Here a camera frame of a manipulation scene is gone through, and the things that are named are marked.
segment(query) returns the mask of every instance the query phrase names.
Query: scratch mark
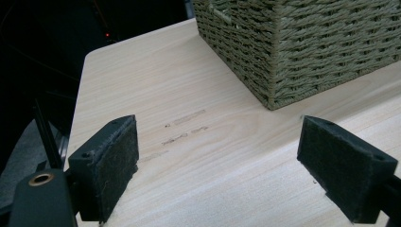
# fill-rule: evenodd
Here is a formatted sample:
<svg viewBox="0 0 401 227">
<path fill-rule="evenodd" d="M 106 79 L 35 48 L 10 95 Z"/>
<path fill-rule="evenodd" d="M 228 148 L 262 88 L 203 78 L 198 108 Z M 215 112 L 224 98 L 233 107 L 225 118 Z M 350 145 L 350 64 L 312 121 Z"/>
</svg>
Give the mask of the scratch mark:
<svg viewBox="0 0 401 227">
<path fill-rule="evenodd" d="M 160 153 L 151 154 L 151 155 L 149 155 L 149 156 L 147 156 L 145 158 L 139 159 L 137 163 L 140 164 L 140 163 L 148 162 L 148 161 L 150 161 L 152 159 L 155 159 L 155 158 L 158 158 L 158 157 L 160 157 L 160 156 L 162 156 L 162 155 L 164 155 L 164 154 L 166 154 L 168 152 L 169 152 L 169 150 L 165 150 L 165 151 L 160 152 Z"/>
<path fill-rule="evenodd" d="M 198 111 L 196 113 L 192 113 L 190 115 L 187 115 L 187 116 L 184 116 L 184 117 L 182 117 L 180 119 L 175 120 L 174 124 L 175 125 L 180 125 L 180 124 L 182 124 L 184 122 L 190 121 L 190 120 L 194 119 L 195 117 L 197 117 L 197 116 L 199 116 L 201 114 L 205 114 L 205 113 L 206 113 L 205 110 L 201 110 L 201 111 Z"/>
<path fill-rule="evenodd" d="M 188 133 L 183 133 L 180 136 L 176 137 L 176 138 L 171 138 L 168 139 L 167 141 L 163 142 L 162 145 L 165 146 L 167 144 L 172 144 L 174 142 L 176 142 L 177 140 L 181 139 L 181 138 L 185 138 L 186 136 L 188 136 Z"/>
<path fill-rule="evenodd" d="M 203 127 L 199 128 L 199 129 L 197 129 L 197 130 L 192 130 L 191 132 L 192 132 L 192 133 L 198 133 L 198 132 L 200 132 L 200 131 L 205 131 L 205 130 L 207 130 L 207 129 L 209 129 L 209 127 L 203 126 Z"/>
</svg>

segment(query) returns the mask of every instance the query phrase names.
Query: wooden table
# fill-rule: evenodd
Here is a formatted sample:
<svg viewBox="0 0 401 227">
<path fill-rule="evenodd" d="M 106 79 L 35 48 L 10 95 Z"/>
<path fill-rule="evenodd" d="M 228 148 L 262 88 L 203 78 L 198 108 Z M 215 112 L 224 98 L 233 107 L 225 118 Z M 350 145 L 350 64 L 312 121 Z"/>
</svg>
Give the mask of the wooden table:
<svg viewBox="0 0 401 227">
<path fill-rule="evenodd" d="M 272 112 L 189 20 L 87 56 L 68 155 L 128 114 L 139 171 L 105 226 L 352 226 L 296 160 L 303 116 L 401 160 L 401 62 Z"/>
</svg>

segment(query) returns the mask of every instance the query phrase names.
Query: wood grain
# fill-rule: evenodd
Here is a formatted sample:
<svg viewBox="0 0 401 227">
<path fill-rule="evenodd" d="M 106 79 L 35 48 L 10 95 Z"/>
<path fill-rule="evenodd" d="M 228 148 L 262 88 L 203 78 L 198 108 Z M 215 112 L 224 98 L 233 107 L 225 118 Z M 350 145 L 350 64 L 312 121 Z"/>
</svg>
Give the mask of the wood grain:
<svg viewBox="0 0 401 227">
<path fill-rule="evenodd" d="M 271 112 L 189 20 L 87 56 L 68 154 L 127 114 L 139 171 L 105 226 L 352 226 L 296 160 L 303 116 L 401 159 L 401 62 Z"/>
</svg>

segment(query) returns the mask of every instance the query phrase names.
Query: black cable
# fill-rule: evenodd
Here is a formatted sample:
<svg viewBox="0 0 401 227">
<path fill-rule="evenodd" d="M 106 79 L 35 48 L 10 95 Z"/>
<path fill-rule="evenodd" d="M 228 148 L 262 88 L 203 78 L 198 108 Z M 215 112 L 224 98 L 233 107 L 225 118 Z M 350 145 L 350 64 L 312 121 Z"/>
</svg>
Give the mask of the black cable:
<svg viewBox="0 0 401 227">
<path fill-rule="evenodd" d="M 103 13 L 102 13 L 102 11 L 100 10 L 100 7 L 99 7 L 99 5 L 97 4 L 97 1 L 96 1 L 96 0 L 94 0 L 94 4 L 95 4 L 95 7 L 96 7 L 97 12 L 99 13 L 99 16 L 100 16 L 100 19 L 101 19 L 101 21 L 102 21 L 102 23 L 103 23 L 103 26 L 106 27 L 106 29 L 109 29 L 109 25 L 107 24 L 106 19 L 104 18 Z"/>
<path fill-rule="evenodd" d="M 54 71 L 54 72 L 56 72 L 56 73 L 59 73 L 59 74 L 65 76 L 65 77 L 67 77 L 67 78 L 69 78 L 69 79 L 71 79 L 71 80 L 74 80 L 74 81 L 76 81 L 76 82 L 79 82 L 79 79 L 76 79 L 76 78 L 74 78 L 74 77 L 72 77 L 72 76 L 70 76 L 70 75 L 68 75 L 68 74 L 66 74 L 66 73 L 64 73 L 64 72 L 62 72 L 61 70 L 58 70 L 58 69 L 56 69 L 56 68 L 53 68 L 53 67 L 51 67 L 51 66 L 49 66 L 49 65 L 47 65 L 47 64 L 45 64 L 45 63 L 43 63 L 43 62 L 41 62 L 41 61 L 38 61 L 38 60 L 36 60 L 36 59 L 30 57 L 28 54 L 24 53 L 23 51 L 21 51 L 20 49 L 18 49 L 18 48 L 15 47 L 14 45 L 10 44 L 10 43 L 6 40 L 6 38 L 3 36 L 2 29 L 3 29 L 3 26 L 4 26 L 5 22 L 6 22 L 7 17 L 9 16 L 9 14 L 10 14 L 11 11 L 12 11 L 12 9 L 13 9 L 13 8 L 15 7 L 15 5 L 17 4 L 17 1 L 18 1 L 18 0 L 15 0 L 14 3 L 12 3 L 12 5 L 9 7 L 9 10 L 6 12 L 5 16 L 3 17 L 3 20 L 1 21 L 1 24 L 0 24 L 0 37 L 1 37 L 2 41 L 3 41 L 8 47 L 10 47 L 12 50 L 14 50 L 15 52 L 19 53 L 20 55 L 26 57 L 27 59 L 29 59 L 29 60 L 31 60 L 31 61 L 34 61 L 35 63 L 38 63 L 39 65 L 41 65 L 41 66 L 43 66 L 43 67 L 45 67 L 45 68 L 47 68 L 47 69 L 50 69 L 50 70 L 52 70 L 52 71 Z"/>
</svg>

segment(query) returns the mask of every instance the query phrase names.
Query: wicker basket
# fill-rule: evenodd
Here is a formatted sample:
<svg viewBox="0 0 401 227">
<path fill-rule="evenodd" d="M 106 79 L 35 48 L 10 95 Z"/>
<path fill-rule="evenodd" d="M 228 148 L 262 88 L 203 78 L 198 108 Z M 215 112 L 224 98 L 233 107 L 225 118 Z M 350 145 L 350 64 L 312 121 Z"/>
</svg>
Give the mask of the wicker basket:
<svg viewBox="0 0 401 227">
<path fill-rule="evenodd" d="M 271 110 L 396 62 L 400 0 L 193 0 L 202 38 Z"/>
</svg>

